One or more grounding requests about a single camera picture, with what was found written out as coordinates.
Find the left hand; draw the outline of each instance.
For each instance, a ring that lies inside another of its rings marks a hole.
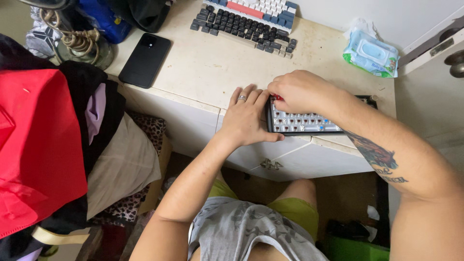
[[[253,90],[254,87],[255,85],[251,84],[243,91],[240,87],[234,91],[222,128],[216,134],[227,139],[235,149],[257,142],[277,142],[285,139],[283,134],[269,133],[261,127],[261,113],[269,92]],[[246,101],[238,99],[242,95],[246,97]]]

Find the purple clothing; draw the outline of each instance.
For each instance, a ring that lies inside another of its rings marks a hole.
[[[39,248],[35,250],[34,252],[19,258],[17,261],[36,261],[41,251],[42,251],[42,248]]]
[[[85,119],[89,130],[89,145],[92,144],[93,137],[100,131],[106,106],[106,84],[100,84],[95,93],[90,96],[85,110]]]

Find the tangled cable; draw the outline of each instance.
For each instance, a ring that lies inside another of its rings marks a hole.
[[[98,47],[97,41],[100,38],[100,33],[96,28],[88,31],[63,31],[59,29],[61,25],[61,19],[58,13],[54,10],[44,10],[40,9],[40,18],[46,23],[51,29],[57,30],[63,33],[61,41],[68,49],[68,52],[76,57],[84,57],[92,51],[93,46],[97,49],[97,54],[95,58],[90,63],[91,65],[95,64],[100,53],[100,48]],[[75,55],[72,50],[76,52],[84,52],[82,55]]]

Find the silver ring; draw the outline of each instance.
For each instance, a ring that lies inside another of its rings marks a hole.
[[[237,101],[238,101],[238,100],[244,100],[244,101],[246,101],[246,96],[240,95],[240,96],[238,97]]]

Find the baby wipes package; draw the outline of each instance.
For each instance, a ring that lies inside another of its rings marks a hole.
[[[382,78],[398,77],[398,50],[361,30],[351,32],[343,58],[349,64]]]

